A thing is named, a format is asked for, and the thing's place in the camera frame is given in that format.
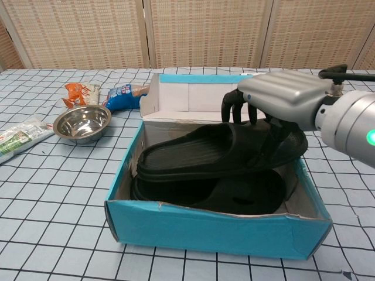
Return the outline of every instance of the woven folding screen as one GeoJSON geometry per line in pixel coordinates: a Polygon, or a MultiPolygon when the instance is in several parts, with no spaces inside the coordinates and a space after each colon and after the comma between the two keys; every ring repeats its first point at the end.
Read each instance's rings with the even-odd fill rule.
{"type": "Polygon", "coordinates": [[[0,62],[8,68],[24,68],[11,38],[0,21],[0,62]]]}
{"type": "Polygon", "coordinates": [[[258,67],[272,1],[144,0],[152,67],[258,67]]]}
{"type": "Polygon", "coordinates": [[[142,0],[3,0],[35,68],[149,66],[142,0]]]}
{"type": "Polygon", "coordinates": [[[366,44],[363,46],[354,69],[375,70],[375,26],[366,44]]]}
{"type": "Polygon", "coordinates": [[[374,0],[275,0],[261,67],[352,67],[374,20],[374,0]]]}

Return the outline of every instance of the table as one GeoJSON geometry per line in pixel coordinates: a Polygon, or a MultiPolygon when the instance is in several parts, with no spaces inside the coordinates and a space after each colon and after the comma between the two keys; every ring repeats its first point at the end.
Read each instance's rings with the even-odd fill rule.
{"type": "MultiPolygon", "coordinates": [[[[110,88],[149,83],[153,73],[275,70],[7,70],[0,74],[0,130],[30,115],[53,122],[66,110],[61,98],[70,82],[100,84],[101,102],[110,88]]],[[[317,75],[319,70],[300,71],[317,75]]],[[[375,83],[345,82],[345,91],[354,89],[375,91],[375,83]]],[[[303,159],[334,226],[308,261],[116,243],[103,202],[140,122],[137,110],[116,112],[94,144],[51,136],[0,166],[1,281],[375,280],[375,169],[328,148],[319,132],[306,133],[309,149],[303,159]]]]}

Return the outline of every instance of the metal bowl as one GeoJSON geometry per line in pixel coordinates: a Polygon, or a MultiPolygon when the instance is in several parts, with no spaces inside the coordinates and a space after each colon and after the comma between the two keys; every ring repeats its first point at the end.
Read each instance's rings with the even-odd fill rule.
{"type": "Polygon", "coordinates": [[[83,105],[61,114],[53,123],[53,131],[74,143],[94,142],[103,135],[111,117],[111,112],[105,107],[83,105]]]}

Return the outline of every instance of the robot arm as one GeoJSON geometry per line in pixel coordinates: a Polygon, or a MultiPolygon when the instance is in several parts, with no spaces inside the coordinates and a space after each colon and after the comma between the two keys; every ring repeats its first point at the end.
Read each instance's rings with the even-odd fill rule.
{"type": "Polygon", "coordinates": [[[345,65],[328,70],[334,72],[323,70],[319,76],[333,83],[294,70],[242,80],[238,89],[224,96],[222,119],[229,121],[232,107],[234,121],[240,122],[242,104],[248,102],[252,124],[259,109],[280,127],[319,130],[328,146],[375,167],[375,93],[341,94],[343,79],[375,81],[375,76],[346,74],[345,65]]]}

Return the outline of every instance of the orange snack package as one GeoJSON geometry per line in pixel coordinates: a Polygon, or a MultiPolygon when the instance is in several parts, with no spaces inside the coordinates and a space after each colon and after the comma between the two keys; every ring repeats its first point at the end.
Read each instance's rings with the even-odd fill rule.
{"type": "Polygon", "coordinates": [[[75,105],[98,104],[99,102],[99,85],[87,83],[70,83],[66,84],[68,98],[63,98],[68,108],[75,105]]]}

